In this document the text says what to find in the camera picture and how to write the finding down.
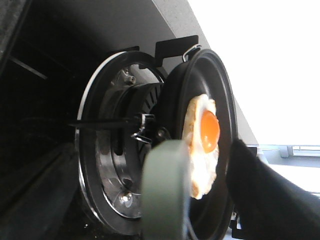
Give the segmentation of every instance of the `white wall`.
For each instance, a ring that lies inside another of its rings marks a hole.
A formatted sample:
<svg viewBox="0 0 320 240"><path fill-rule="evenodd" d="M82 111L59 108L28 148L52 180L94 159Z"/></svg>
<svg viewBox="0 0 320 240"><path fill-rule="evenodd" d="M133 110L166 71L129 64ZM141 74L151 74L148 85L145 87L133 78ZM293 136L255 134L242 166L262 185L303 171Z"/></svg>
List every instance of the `white wall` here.
<svg viewBox="0 0 320 240"><path fill-rule="evenodd" d="M258 142L320 145L320 1L188 1Z"/></svg>

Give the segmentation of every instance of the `black frying pan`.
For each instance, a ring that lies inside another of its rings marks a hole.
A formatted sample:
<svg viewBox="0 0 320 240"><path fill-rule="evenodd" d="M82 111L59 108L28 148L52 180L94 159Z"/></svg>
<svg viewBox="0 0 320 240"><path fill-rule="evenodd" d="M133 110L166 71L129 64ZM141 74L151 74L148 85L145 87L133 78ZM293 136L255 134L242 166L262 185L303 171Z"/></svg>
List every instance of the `black frying pan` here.
<svg viewBox="0 0 320 240"><path fill-rule="evenodd" d="M217 240L224 237L233 211L226 185L226 170L231 143L238 137L233 93L218 55L205 49L191 60L179 64L167 77L152 112L173 139L181 139L189 101L201 94L207 94L216 101L221 132L218 142L220 155L217 178L211 191L201 200L191 199L189 217L192 227L189 231L199 239Z"/></svg>

